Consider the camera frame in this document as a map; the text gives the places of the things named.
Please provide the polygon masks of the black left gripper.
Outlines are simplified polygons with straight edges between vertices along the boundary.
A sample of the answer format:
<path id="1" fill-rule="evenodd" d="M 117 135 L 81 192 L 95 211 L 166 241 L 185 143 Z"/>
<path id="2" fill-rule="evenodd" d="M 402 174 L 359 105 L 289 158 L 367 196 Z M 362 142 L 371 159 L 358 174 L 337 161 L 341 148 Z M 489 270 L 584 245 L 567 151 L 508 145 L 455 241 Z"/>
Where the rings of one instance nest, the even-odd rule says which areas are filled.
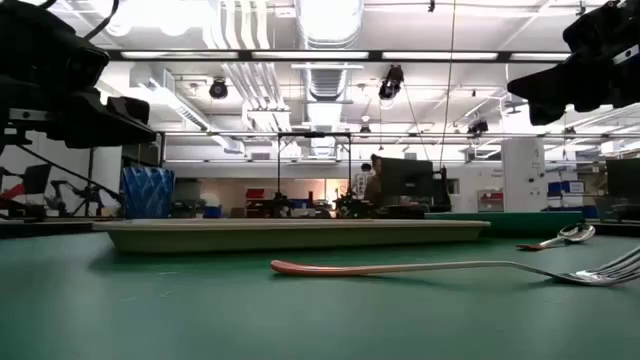
<path id="1" fill-rule="evenodd" d="M 49 138 L 68 148 L 113 147 L 156 139 L 149 127 L 150 104 L 126 96 L 102 104 L 92 92 L 109 55 L 66 23 L 35 23 L 29 82 L 59 97 L 50 109 Z"/>

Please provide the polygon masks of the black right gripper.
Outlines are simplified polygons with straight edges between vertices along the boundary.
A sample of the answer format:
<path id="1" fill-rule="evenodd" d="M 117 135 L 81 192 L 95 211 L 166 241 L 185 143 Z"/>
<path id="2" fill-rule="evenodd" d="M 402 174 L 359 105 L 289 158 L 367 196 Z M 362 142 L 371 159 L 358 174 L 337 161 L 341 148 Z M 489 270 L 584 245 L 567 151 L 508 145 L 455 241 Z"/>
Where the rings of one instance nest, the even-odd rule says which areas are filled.
<path id="1" fill-rule="evenodd" d="M 607 0 L 579 15 L 565 28 L 562 39 L 572 53 L 596 57 L 574 54 L 549 69 L 508 82 L 508 91 L 528 102 L 532 125 L 559 120 L 568 105 L 592 111 L 612 103 L 610 54 L 640 45 L 640 0 Z"/>

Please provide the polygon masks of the blue faceted cup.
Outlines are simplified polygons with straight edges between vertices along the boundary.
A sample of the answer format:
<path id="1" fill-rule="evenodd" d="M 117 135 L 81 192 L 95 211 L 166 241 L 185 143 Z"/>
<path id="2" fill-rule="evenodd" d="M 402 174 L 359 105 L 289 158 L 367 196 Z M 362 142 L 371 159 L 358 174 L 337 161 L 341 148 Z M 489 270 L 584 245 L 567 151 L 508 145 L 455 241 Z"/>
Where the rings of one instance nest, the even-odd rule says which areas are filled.
<path id="1" fill-rule="evenodd" d="M 122 169 L 124 214 L 128 219 L 169 218 L 175 172 L 161 167 Z"/>

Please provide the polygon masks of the teal plastic plate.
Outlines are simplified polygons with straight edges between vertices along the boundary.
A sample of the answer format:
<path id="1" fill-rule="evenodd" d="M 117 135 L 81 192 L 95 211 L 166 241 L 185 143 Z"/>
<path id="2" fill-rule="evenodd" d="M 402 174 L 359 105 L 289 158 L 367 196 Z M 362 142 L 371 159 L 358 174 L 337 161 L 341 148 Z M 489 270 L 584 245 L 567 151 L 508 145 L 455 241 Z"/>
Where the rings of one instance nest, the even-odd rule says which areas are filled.
<path id="1" fill-rule="evenodd" d="M 479 213 L 427 213 L 428 220 L 483 221 L 490 226 L 481 232 L 492 238 L 544 238 L 553 237 L 563 228 L 582 223 L 581 212 L 479 212 Z"/>

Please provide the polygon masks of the steel spoon orange handle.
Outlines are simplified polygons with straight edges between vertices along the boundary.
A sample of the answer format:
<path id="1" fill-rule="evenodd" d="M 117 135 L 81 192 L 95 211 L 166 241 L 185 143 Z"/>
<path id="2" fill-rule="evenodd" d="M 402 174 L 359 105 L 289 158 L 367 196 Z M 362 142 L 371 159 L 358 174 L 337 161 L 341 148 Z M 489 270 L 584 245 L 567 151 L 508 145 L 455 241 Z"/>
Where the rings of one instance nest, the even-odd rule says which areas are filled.
<path id="1" fill-rule="evenodd" d="M 584 243 L 595 235 L 596 229 L 587 223 L 576 223 L 562 228 L 555 237 L 537 244 L 518 244 L 519 250 L 541 251 L 556 247 Z"/>

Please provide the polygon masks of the steel fork orange handle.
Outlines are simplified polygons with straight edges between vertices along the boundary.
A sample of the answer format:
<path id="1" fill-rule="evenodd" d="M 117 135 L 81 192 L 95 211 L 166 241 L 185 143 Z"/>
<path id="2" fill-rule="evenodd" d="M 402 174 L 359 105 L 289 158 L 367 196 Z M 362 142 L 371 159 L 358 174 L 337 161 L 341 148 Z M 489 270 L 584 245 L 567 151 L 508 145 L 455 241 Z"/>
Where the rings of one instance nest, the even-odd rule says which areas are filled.
<path id="1" fill-rule="evenodd" d="M 270 263 L 270 266 L 273 271 L 286 275 L 328 277 L 364 276 L 437 270 L 505 268 L 541 275 L 550 280 L 564 284 L 607 287 L 640 280 L 640 246 L 597 268 L 565 273 L 554 273 L 513 261 L 464 261 L 370 266 L 319 266 L 273 260 Z"/>

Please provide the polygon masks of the beige plastic tray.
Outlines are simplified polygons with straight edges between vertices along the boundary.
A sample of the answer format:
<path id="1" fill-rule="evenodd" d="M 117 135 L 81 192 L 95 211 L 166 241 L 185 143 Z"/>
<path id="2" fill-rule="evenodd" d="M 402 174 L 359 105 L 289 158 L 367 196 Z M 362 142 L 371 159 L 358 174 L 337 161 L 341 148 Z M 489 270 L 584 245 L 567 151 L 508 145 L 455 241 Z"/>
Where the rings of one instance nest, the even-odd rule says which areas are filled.
<path id="1" fill-rule="evenodd" d="M 127 253 L 187 254 L 468 242 L 490 227 L 477 220 L 135 219 L 92 224 Z"/>

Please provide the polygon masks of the blue storage box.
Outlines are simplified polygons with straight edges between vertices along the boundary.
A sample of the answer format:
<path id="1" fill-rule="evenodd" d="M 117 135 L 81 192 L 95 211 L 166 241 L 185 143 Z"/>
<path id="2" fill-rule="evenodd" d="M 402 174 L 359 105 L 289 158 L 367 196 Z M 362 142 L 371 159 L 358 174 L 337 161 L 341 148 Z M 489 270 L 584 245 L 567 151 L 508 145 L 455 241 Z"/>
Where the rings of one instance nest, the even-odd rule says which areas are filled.
<path id="1" fill-rule="evenodd" d="M 556 197 L 564 194 L 583 194 L 584 192 L 585 183 L 582 180 L 563 180 L 549 182 L 547 195 Z"/>

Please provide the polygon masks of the black computer monitor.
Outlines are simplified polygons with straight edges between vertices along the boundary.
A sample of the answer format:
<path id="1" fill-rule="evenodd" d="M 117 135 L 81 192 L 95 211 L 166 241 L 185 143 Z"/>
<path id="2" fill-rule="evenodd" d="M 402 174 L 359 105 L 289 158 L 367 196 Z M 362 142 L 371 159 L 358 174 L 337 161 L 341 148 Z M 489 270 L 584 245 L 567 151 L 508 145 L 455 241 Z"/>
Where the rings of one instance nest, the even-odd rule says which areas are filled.
<path id="1" fill-rule="evenodd" d="M 640 197 L 640 158 L 606 161 L 608 193 L 614 197 Z"/>
<path id="2" fill-rule="evenodd" d="M 52 166 L 48 164 L 27 167 L 22 177 L 24 194 L 44 194 L 48 184 L 51 168 Z"/>
<path id="3" fill-rule="evenodd" d="M 403 197 L 428 198 L 434 193 L 433 163 L 428 160 L 382 158 L 377 175 L 383 205 L 400 204 Z"/>

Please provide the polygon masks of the shelf with red bins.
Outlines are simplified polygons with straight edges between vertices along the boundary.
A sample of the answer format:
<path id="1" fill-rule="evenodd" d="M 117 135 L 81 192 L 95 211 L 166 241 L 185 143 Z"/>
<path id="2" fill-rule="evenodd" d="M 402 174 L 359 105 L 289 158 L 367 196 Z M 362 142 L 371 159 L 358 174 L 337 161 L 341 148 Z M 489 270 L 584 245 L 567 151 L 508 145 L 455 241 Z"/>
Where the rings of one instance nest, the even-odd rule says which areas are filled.
<path id="1" fill-rule="evenodd" d="M 477 208 L 479 212 L 503 212 L 503 192 L 499 190 L 478 190 Z"/>

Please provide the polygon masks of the black overhead light beam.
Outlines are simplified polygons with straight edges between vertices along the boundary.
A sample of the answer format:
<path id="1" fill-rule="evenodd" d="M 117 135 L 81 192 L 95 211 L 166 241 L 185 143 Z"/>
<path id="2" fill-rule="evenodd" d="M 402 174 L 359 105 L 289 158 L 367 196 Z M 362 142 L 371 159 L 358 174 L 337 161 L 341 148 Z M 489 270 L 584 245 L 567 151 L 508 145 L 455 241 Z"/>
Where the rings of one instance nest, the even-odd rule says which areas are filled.
<path id="1" fill-rule="evenodd" d="M 566 52 L 534 51 L 396 51 L 396 50 L 198 50 L 108 49 L 112 61 L 141 62 L 400 62 L 555 64 Z"/>

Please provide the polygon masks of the green table mat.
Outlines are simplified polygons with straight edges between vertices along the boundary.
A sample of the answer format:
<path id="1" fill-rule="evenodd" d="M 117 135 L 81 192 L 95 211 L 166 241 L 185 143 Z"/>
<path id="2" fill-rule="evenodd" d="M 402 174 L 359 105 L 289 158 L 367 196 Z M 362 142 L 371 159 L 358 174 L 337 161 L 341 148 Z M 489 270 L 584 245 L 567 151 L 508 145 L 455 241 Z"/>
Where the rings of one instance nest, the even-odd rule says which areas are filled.
<path id="1" fill-rule="evenodd" d="M 640 280 L 559 284 L 505 268 L 295 276 L 359 266 L 513 261 L 594 268 L 640 246 L 597 234 L 208 254 L 118 251 L 105 233 L 0 239 L 0 360 L 640 360 Z"/>

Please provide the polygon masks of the person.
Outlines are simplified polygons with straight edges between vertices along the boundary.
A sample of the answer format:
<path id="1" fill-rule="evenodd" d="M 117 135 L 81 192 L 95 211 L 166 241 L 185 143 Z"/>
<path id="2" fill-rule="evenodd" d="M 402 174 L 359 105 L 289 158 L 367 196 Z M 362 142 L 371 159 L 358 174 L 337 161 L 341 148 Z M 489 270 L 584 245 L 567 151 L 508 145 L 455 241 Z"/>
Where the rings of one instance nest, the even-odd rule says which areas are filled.
<path id="1" fill-rule="evenodd" d="M 360 171 L 356 173 L 351 180 L 351 190 L 356 198 L 363 199 L 365 197 L 367 185 L 373 176 L 372 165 L 363 163 Z"/>
<path id="2" fill-rule="evenodd" d="M 376 154 L 372 154 L 371 165 L 373 176 L 367 182 L 364 199 L 374 207 L 380 207 L 383 202 L 383 193 L 381 190 L 382 158 Z"/>

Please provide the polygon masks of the black gantry frame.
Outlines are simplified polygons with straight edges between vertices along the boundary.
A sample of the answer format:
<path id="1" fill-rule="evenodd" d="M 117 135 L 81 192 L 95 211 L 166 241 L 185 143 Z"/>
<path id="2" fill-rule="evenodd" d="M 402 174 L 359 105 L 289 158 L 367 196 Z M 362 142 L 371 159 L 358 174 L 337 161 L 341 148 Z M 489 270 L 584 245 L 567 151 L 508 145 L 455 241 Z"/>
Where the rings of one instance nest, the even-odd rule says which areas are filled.
<path id="1" fill-rule="evenodd" d="M 288 146 L 288 143 L 285 146 L 282 146 L 283 138 L 290 138 L 291 140 L 295 140 L 298 137 L 306 138 L 306 139 L 320 139 L 331 137 L 333 139 L 337 139 L 338 137 L 344 137 L 347 140 L 346 151 L 348 153 L 347 157 L 347 194 L 351 193 L 352 188 L 352 137 L 353 135 L 350 132 L 324 132 L 324 131 L 305 131 L 305 132 L 277 132 L 277 187 L 274 198 L 272 200 L 272 210 L 273 210 L 273 218 L 280 219 L 283 217 L 290 218 L 291 217 L 291 209 L 292 205 L 290 204 L 290 200 L 282 194 L 281 190 L 281 153 L 284 147 Z"/>

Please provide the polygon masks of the silver ventilation duct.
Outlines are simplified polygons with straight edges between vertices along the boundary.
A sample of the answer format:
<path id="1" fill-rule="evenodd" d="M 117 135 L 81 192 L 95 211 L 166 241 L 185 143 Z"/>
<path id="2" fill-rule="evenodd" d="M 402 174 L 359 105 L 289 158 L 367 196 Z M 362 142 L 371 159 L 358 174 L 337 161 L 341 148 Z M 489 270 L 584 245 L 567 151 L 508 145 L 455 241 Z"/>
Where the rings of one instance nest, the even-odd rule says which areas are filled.
<path id="1" fill-rule="evenodd" d="M 301 47 L 305 50 L 353 49 L 362 27 L 364 0 L 294 0 Z M 347 83 L 347 70 L 305 71 L 315 101 L 336 101 Z"/>

